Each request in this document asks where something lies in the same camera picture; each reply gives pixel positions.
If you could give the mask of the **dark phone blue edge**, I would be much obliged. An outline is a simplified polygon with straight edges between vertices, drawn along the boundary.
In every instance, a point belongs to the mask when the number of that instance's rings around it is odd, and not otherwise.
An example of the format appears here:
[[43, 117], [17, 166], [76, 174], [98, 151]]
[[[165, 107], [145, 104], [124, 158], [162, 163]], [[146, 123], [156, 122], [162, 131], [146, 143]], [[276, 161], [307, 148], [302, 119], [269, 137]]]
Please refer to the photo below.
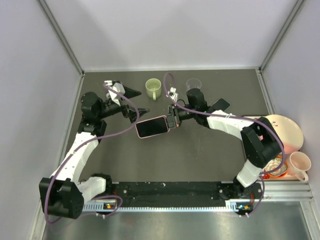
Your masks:
[[225, 111], [230, 107], [230, 103], [227, 102], [225, 99], [220, 98], [219, 100], [217, 100], [213, 105], [211, 105], [208, 109], [207, 109], [207, 113], [213, 113], [215, 111]]

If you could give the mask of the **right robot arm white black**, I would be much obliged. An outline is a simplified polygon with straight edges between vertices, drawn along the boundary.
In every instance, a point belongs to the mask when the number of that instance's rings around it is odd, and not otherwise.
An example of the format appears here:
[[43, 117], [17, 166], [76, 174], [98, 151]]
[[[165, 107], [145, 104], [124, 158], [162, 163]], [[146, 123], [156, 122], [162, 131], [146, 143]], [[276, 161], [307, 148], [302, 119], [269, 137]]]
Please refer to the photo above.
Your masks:
[[245, 198], [251, 193], [252, 185], [256, 183], [267, 164], [284, 152], [284, 145], [271, 122], [263, 116], [254, 119], [226, 113], [230, 104], [222, 98], [213, 105], [208, 105], [204, 94], [198, 88], [188, 90], [188, 103], [179, 106], [174, 90], [171, 88], [166, 94], [173, 102], [168, 106], [166, 118], [170, 129], [180, 127], [185, 120], [194, 119], [205, 128], [222, 131], [241, 140], [246, 161], [233, 179], [230, 189], [221, 189], [220, 194], [224, 199], [236, 196]]

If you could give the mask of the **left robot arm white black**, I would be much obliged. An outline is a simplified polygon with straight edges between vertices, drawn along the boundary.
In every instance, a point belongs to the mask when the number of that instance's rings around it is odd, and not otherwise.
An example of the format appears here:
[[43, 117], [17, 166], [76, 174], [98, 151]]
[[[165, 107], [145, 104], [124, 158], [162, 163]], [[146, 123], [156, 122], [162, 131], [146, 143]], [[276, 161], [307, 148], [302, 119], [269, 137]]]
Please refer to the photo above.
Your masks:
[[121, 113], [130, 120], [130, 127], [110, 137], [119, 136], [131, 130], [140, 116], [149, 112], [147, 108], [138, 108], [131, 101], [140, 96], [138, 90], [124, 86], [120, 81], [107, 80], [103, 86], [107, 89], [106, 100], [95, 92], [86, 92], [80, 98], [81, 121], [74, 142], [59, 167], [50, 177], [44, 177], [39, 183], [42, 211], [47, 223], [50, 216], [77, 219], [88, 202], [95, 197], [109, 198], [114, 191], [109, 175], [95, 173], [88, 180], [80, 181], [80, 175], [92, 152], [105, 134], [105, 118]]

